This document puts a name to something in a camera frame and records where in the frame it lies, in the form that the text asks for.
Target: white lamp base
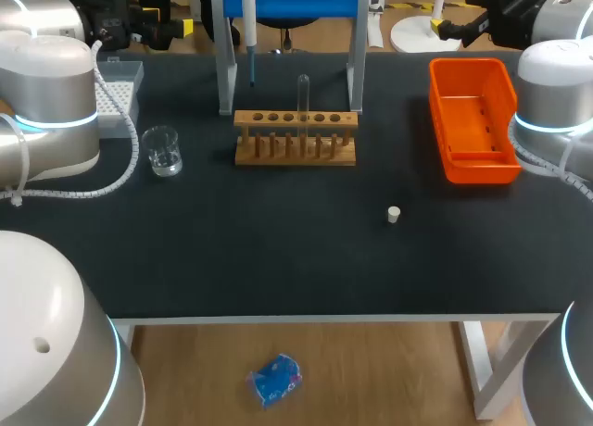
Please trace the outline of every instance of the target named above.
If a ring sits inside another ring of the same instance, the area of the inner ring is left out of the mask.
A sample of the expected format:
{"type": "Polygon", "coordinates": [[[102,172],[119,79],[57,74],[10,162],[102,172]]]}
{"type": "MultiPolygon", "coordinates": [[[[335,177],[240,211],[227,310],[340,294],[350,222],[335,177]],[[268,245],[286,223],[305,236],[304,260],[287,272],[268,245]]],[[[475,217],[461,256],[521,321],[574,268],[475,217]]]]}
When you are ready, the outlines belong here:
{"type": "Polygon", "coordinates": [[[391,44],[400,53],[457,51],[461,40],[441,40],[431,31],[430,16],[408,17],[391,29],[391,44]]]}

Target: orange plastic basket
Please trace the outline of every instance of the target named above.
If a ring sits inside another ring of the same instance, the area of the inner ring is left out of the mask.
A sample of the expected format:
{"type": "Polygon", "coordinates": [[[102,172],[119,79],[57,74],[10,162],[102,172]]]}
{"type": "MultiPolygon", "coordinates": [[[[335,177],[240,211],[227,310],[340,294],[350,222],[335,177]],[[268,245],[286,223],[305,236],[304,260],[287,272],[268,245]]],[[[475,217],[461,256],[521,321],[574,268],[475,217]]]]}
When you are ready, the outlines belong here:
{"type": "Polygon", "coordinates": [[[453,183],[514,181],[521,166],[508,128],[517,96],[500,60],[433,60],[430,109],[447,179],[453,183]]]}

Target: small glass beaker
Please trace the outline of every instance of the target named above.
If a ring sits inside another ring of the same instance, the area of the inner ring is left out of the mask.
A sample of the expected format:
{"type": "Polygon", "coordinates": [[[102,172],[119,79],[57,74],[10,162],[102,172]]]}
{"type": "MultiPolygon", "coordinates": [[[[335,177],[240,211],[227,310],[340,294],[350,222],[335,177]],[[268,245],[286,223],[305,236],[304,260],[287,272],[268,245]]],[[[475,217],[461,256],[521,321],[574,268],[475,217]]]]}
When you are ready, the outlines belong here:
{"type": "Polygon", "coordinates": [[[152,170],[161,178],[175,176],[183,168],[177,131],[167,125],[152,127],[142,135],[152,170]]]}

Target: table frame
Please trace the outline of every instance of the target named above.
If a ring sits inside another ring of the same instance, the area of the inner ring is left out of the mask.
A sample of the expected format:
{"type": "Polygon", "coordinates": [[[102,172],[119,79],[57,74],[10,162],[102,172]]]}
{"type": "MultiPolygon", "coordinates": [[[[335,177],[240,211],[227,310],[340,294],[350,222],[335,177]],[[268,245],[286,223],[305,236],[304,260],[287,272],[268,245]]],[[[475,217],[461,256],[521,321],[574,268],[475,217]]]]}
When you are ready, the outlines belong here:
{"type": "Polygon", "coordinates": [[[515,315],[297,315],[260,317],[188,317],[114,319],[122,339],[132,346],[136,326],[197,324],[261,324],[307,322],[457,322],[478,420],[494,420],[519,394],[525,356],[557,313],[515,315]],[[490,359],[483,321],[504,321],[507,327],[490,359]]]}

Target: white table leg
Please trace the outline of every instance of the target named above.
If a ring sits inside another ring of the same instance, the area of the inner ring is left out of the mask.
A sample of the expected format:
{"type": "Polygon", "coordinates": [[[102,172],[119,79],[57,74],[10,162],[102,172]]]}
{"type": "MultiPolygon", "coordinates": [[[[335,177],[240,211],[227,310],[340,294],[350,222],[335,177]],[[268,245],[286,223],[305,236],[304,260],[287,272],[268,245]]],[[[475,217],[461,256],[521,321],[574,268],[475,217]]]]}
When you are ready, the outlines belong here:
{"type": "Polygon", "coordinates": [[[493,420],[518,394],[525,355],[548,321],[515,321],[507,326],[490,362],[482,324],[460,323],[461,339],[472,381],[473,409],[478,420],[493,420]]]}
{"type": "Polygon", "coordinates": [[[128,346],[128,348],[132,348],[133,333],[136,329],[136,326],[133,324],[119,324],[115,322],[115,328],[118,330],[121,339],[128,346]]]}

